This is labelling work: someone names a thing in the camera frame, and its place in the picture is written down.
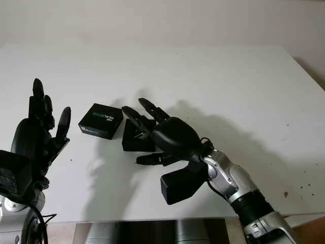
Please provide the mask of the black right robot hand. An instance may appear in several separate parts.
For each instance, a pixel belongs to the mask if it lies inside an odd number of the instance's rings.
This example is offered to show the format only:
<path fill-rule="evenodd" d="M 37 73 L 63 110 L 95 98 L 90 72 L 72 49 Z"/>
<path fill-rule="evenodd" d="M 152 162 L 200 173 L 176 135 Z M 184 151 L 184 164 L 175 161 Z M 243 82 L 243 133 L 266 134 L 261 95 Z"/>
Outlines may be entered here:
<path fill-rule="evenodd" d="M 127 116 L 123 150 L 149 152 L 148 155 L 137 157 L 136 164 L 168 166 L 181 160 L 199 162 L 205 150 L 212 146 L 209 139 L 199 138 L 186 122 L 169 116 L 146 98 L 139 98 L 138 101 L 152 119 L 129 106 L 121 108 Z"/>

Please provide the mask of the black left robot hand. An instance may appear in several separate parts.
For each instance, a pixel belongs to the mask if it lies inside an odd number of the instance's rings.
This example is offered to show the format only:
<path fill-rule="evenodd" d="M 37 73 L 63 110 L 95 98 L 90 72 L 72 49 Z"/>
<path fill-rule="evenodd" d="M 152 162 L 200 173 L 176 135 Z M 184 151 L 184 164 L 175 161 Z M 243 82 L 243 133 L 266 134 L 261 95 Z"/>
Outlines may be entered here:
<path fill-rule="evenodd" d="M 67 133 L 71 122 L 71 108 L 66 107 L 60 116 L 56 135 L 50 130 L 55 127 L 51 98 L 44 94 L 43 84 L 36 78 L 33 95 L 29 97 L 28 118 L 17 126 L 11 152 L 31 160 L 32 182 L 41 189 L 49 187 L 46 174 L 53 161 L 69 143 Z"/>

